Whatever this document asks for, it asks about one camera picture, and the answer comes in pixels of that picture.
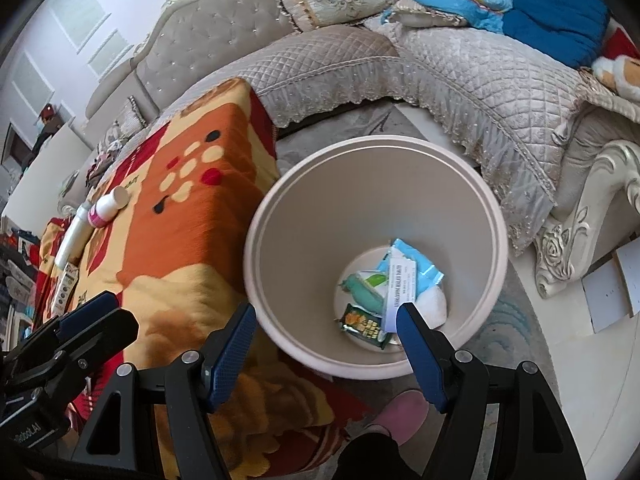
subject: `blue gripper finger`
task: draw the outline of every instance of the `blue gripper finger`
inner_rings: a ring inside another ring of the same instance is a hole
[[[420,334],[406,305],[404,304],[400,307],[396,316],[398,337],[411,363],[411,368],[414,370],[415,378],[420,385],[424,398],[433,404],[439,412],[443,413],[448,401],[444,391],[442,369],[427,342]],[[429,330],[415,307],[411,305],[411,308],[417,314],[417,322],[422,323],[424,325],[423,328]]]
[[[101,292],[84,305],[62,317],[56,334],[58,340],[61,343],[68,341],[119,306],[120,304],[115,294],[108,290]]]
[[[255,309],[253,305],[248,304],[220,352],[220,357],[211,368],[211,390],[205,400],[209,413],[215,412],[231,395],[254,338],[256,325]]]

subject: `paper label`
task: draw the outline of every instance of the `paper label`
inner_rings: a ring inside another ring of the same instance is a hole
[[[389,259],[389,284],[386,293],[383,330],[396,332],[396,315],[403,303],[415,301],[416,265],[408,258]]]
[[[79,271],[73,264],[66,264],[65,270],[58,279],[56,293],[51,305],[52,316],[64,316],[71,293],[78,282]]]

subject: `ornate armrest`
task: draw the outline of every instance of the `ornate armrest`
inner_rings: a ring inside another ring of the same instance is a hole
[[[585,275],[609,204],[620,189],[640,213],[640,146],[629,140],[604,145],[571,214],[564,222],[549,216],[536,235],[540,296],[553,296]]]

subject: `clothing pile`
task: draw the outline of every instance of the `clothing pile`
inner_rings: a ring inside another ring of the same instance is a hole
[[[418,20],[420,13],[427,19]],[[409,27],[481,28],[579,68],[598,55],[609,13],[603,0],[398,0],[383,20]]]

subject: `patterned rug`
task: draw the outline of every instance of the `patterned rug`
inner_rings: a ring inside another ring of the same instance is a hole
[[[418,130],[391,103],[377,102],[308,126],[278,142],[278,165],[285,173],[307,155],[334,142],[371,134],[406,135],[422,138]],[[515,368],[524,360],[538,364],[551,389],[558,396],[558,383],[545,337],[527,294],[515,270],[509,264],[502,293],[485,324],[465,348],[486,364]],[[336,379],[338,386],[356,395],[377,413],[395,395],[416,388],[415,377],[385,381]],[[472,480],[486,478],[495,439],[498,409],[487,407],[482,441]],[[444,417],[435,409],[420,431],[404,446],[401,454],[411,468],[420,473],[428,462]],[[353,424],[348,430],[360,433],[369,420]],[[289,480],[325,480],[335,470],[337,455],[313,471],[287,476]]]

